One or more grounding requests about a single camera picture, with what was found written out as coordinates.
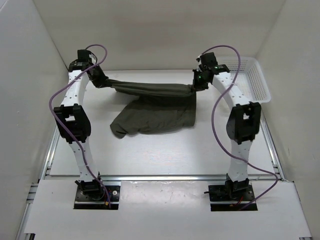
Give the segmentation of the olive green shorts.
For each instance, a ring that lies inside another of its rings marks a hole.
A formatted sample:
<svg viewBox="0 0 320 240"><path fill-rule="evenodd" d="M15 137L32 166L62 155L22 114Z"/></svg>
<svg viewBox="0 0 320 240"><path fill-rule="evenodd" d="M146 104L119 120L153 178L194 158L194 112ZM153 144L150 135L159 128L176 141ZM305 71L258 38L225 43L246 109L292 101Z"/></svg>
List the olive green shorts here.
<svg viewBox="0 0 320 240"><path fill-rule="evenodd" d="M137 96L110 124L119 139L191 128L196 122L197 92L190 84L110 80L118 93Z"/></svg>

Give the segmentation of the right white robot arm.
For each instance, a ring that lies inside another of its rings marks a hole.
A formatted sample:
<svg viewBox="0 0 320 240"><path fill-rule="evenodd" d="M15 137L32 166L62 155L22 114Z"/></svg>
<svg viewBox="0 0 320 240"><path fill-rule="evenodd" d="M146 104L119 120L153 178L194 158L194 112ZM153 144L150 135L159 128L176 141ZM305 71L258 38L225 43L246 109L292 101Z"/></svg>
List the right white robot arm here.
<svg viewBox="0 0 320 240"><path fill-rule="evenodd" d="M233 83L226 65L216 65L212 69L199 67L193 72L193 88L196 91L208 89L208 83L223 95L230 109L226 123L226 133L231 141L231 159L226 181L222 190L216 193L217 198L236 200L249 189L248 165L249 152L253 140L259 133L261 105L250 101Z"/></svg>

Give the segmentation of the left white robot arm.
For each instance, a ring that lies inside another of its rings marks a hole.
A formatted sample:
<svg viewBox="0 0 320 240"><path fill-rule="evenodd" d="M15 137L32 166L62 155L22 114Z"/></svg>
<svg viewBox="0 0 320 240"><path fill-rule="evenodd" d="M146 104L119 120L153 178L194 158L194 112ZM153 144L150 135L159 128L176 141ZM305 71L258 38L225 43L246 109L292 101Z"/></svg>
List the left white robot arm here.
<svg viewBox="0 0 320 240"><path fill-rule="evenodd" d="M99 65L88 57L78 57L70 63L67 86L49 100L49 109L55 118L60 136L73 151L79 171L77 184L80 191L94 201L110 201L110 194L103 184L90 149L92 133L90 120L82 106L86 87L95 77L103 77Z"/></svg>

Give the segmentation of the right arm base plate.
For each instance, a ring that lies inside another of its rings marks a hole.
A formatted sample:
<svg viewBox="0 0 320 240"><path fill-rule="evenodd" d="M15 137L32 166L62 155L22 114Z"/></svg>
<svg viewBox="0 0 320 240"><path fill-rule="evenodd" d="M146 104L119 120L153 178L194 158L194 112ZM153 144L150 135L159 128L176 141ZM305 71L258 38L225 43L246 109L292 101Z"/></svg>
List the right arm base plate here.
<svg viewBox="0 0 320 240"><path fill-rule="evenodd" d="M249 185L247 189L237 190L233 193L229 193L225 185L209 185L204 194L209 196L211 212L258 210L255 201L245 207L246 204L255 199L252 185Z"/></svg>

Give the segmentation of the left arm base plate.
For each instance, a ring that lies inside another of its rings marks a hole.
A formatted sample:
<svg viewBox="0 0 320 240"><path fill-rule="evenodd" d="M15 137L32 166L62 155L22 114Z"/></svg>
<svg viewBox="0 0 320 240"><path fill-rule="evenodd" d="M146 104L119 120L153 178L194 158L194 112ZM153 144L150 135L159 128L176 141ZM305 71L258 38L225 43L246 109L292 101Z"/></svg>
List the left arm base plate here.
<svg viewBox="0 0 320 240"><path fill-rule="evenodd" d="M77 187L73 208L75 210L118 210L121 186L120 185L105 185L108 196L104 193L96 195L85 194L80 186Z"/></svg>

